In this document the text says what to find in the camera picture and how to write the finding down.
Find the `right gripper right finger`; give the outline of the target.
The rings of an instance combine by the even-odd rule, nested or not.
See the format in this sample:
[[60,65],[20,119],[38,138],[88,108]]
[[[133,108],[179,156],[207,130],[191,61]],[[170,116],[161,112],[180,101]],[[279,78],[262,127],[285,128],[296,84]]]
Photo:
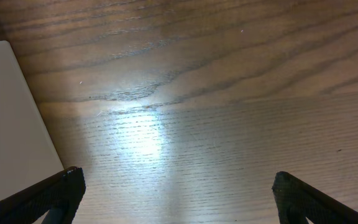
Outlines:
[[281,224],[358,224],[358,212],[295,176],[276,173],[272,192]]

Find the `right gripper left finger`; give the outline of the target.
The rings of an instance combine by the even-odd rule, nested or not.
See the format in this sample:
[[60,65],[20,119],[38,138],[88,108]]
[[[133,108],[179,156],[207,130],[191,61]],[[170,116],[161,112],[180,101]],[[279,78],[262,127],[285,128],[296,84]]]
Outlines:
[[71,224],[86,191],[83,169],[69,167],[0,201],[0,224]]

